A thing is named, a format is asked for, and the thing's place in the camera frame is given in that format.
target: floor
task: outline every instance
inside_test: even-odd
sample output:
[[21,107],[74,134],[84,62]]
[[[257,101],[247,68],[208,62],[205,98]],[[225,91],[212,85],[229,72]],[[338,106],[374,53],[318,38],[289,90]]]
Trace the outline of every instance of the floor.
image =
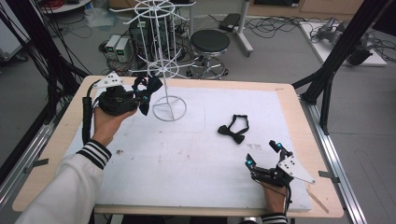
[[[67,24],[84,17],[75,10],[60,16]],[[128,15],[115,19],[114,26],[88,28],[85,21],[67,24],[64,39],[92,74],[105,74],[106,60],[99,45],[112,34],[122,34]],[[196,28],[216,28],[209,17],[195,19]],[[234,35],[230,50],[221,56],[230,70],[222,81],[293,83],[320,68],[320,61],[299,28],[262,38],[245,30],[254,52],[247,57]],[[396,37],[375,32],[380,39],[396,43]],[[59,39],[54,39],[62,54]],[[12,60],[0,67],[0,164],[29,128],[46,103],[46,82],[32,62]],[[306,87],[296,90],[303,93]],[[342,66],[333,81],[329,132],[347,177],[368,223],[396,223],[396,63],[385,67]],[[13,223],[18,213],[12,198],[0,211],[2,223]],[[297,218],[297,223],[349,223],[342,218]],[[106,223],[102,215],[98,223]],[[167,223],[188,223],[187,217],[173,217]]]

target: black bow tie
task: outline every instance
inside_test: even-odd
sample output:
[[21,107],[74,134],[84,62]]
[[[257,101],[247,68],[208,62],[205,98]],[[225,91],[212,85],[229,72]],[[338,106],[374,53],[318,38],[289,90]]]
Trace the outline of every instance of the black bow tie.
[[[233,133],[233,132],[231,132],[230,129],[233,126],[233,124],[235,123],[236,118],[246,119],[247,120],[247,127],[245,129],[242,129],[241,131],[239,131],[237,133]],[[225,125],[222,125],[218,129],[218,133],[231,136],[233,138],[233,140],[237,144],[241,144],[244,141],[245,136],[242,135],[241,133],[245,133],[247,131],[248,131],[248,116],[247,115],[233,115],[233,122],[231,122],[231,124],[228,127],[225,126]]]

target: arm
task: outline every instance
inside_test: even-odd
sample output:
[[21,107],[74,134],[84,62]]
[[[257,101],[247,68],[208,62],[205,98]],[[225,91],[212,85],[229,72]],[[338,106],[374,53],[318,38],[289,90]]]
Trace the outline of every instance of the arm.
[[262,216],[262,223],[287,224],[288,220],[285,216],[286,188],[278,188],[265,183],[262,183],[262,187],[269,212],[268,215]]
[[17,223],[88,223],[103,181],[103,169],[111,157],[106,146],[122,121],[99,107],[94,112],[94,135],[82,150],[64,158],[54,179],[21,214]]

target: striped sleeve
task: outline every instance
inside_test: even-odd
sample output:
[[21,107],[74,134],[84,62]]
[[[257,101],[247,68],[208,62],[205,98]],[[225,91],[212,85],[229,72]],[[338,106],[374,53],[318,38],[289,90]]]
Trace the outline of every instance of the striped sleeve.
[[273,213],[262,216],[262,224],[287,224],[288,220],[283,213]]
[[88,160],[93,162],[100,169],[104,169],[108,160],[111,158],[111,152],[99,142],[91,139],[82,150],[77,154],[83,155]]

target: human hand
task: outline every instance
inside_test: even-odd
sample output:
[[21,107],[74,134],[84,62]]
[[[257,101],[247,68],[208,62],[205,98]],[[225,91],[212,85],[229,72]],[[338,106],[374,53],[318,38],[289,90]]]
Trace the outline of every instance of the human hand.
[[266,183],[261,184],[264,188],[268,211],[270,213],[284,213],[287,194],[286,187],[280,188]]
[[119,129],[121,123],[131,117],[136,110],[126,112],[119,116],[111,116],[105,113],[99,106],[94,109],[94,134],[92,139],[107,147],[113,140],[114,134]]

